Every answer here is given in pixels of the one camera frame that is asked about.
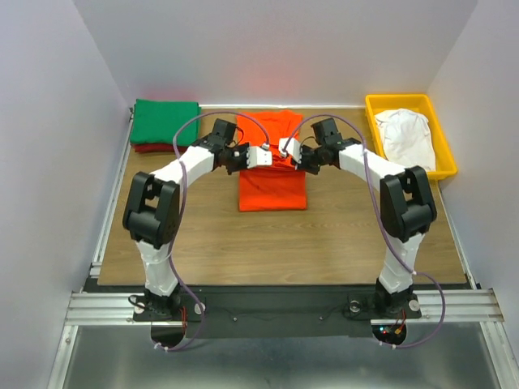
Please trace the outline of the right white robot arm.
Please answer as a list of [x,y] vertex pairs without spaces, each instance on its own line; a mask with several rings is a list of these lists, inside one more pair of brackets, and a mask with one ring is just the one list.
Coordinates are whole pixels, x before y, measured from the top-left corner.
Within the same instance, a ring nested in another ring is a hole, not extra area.
[[316,115],[314,119],[311,128],[316,147],[306,146],[290,135],[279,142],[279,151],[290,157],[297,170],[317,174],[321,167],[330,165],[367,184],[386,245],[373,306],[383,316],[405,310],[414,298],[419,247],[437,218],[427,173],[420,166],[406,168],[369,151],[363,135],[344,138],[337,128],[337,115]]

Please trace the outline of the orange t shirt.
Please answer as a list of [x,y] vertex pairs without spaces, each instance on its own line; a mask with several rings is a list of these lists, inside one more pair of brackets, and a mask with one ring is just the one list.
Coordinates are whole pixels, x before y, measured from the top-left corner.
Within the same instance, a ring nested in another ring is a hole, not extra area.
[[307,208],[306,174],[279,153],[279,141],[290,136],[303,116],[290,110],[263,111],[248,116],[267,130],[272,164],[243,170],[238,179],[241,212],[304,210]]

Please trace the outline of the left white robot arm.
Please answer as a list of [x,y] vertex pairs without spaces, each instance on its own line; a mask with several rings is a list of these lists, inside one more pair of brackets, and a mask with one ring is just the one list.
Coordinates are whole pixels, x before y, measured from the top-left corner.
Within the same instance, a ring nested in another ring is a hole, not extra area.
[[246,168],[248,145],[231,145],[236,131],[236,124],[217,119],[209,135],[197,139],[178,160],[132,178],[122,226],[135,242],[145,271],[144,296],[130,299],[136,312],[163,319],[179,313],[180,286],[170,261],[185,209],[180,197],[192,182],[222,165],[230,173]]

